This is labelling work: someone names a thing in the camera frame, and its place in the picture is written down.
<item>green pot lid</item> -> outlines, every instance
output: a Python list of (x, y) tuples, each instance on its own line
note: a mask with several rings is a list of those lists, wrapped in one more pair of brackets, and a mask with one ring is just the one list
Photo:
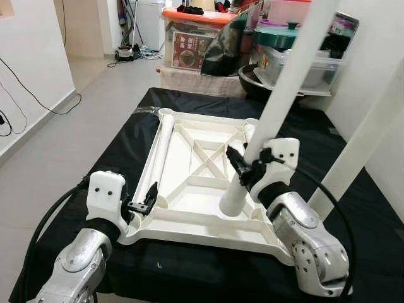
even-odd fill
[(291, 49), (299, 31), (296, 22), (288, 22), (285, 27), (261, 27), (254, 30), (254, 42), (276, 49)]

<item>white plastic tube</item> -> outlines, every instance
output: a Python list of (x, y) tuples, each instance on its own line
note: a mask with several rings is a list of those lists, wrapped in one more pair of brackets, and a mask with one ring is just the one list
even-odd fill
[[(322, 183), (339, 200), (354, 181), (362, 167), (404, 107), (404, 63), (398, 65), (381, 98), (371, 107), (346, 147), (328, 171)], [(325, 219), (333, 209), (329, 199), (318, 188), (311, 196), (309, 205)]]
[(160, 130), (160, 136), (158, 138), (158, 144), (156, 146), (156, 154), (153, 161), (153, 167), (151, 168), (149, 187), (157, 182), (160, 186), (160, 180), (162, 178), (165, 158), (169, 150), (172, 130), (174, 128), (175, 119), (172, 115), (171, 109), (160, 109), (158, 111), (158, 117), (162, 124)]
[[(251, 163), (258, 158), (264, 141), (275, 138), (291, 108), (297, 93), (328, 31), (340, 0), (313, 0), (307, 18), (299, 30), (293, 51), (279, 76), (258, 127), (248, 144), (244, 160)], [(221, 211), (228, 216), (239, 215), (244, 207), (246, 189), (235, 175), (220, 201)]]

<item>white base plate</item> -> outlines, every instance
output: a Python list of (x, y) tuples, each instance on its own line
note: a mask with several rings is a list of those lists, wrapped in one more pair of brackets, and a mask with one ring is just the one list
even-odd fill
[[(261, 204), (247, 195), (242, 213), (228, 217), (219, 209), (235, 170), (227, 159), (228, 145), (244, 153), (245, 120), (173, 112), (172, 132), (158, 199), (151, 213), (136, 218), (122, 244), (139, 239), (160, 239), (240, 249), (274, 255), (293, 265), (273, 231)], [(150, 171), (160, 127), (146, 161), (133, 203), (141, 203), (150, 187)]]

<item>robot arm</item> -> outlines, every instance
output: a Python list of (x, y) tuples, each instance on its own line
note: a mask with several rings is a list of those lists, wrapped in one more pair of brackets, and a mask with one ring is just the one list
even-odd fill
[(227, 150), (241, 185), (267, 209), (276, 235), (289, 250), (299, 288), (311, 295), (338, 297), (348, 276), (347, 252), (325, 229), (317, 213), (289, 187), (298, 154), (299, 140), (292, 138), (269, 140), (251, 165), (231, 146)]
[(89, 303), (105, 274), (112, 243), (128, 231), (121, 215), (123, 176), (94, 172), (90, 177), (86, 227), (57, 256), (52, 276), (33, 303)]

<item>floor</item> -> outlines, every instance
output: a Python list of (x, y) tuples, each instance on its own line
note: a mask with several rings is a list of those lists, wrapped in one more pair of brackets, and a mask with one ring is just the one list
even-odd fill
[[(76, 84), (82, 103), (67, 116), (54, 116), (0, 168), (0, 302), (8, 301), (42, 215), (92, 167), (147, 89), (160, 86), (161, 60), (104, 68), (91, 83), (89, 67), (76, 63), (72, 73), (82, 74)], [(90, 65), (96, 71), (99, 62)], [(99, 302), (138, 301), (100, 295)]]

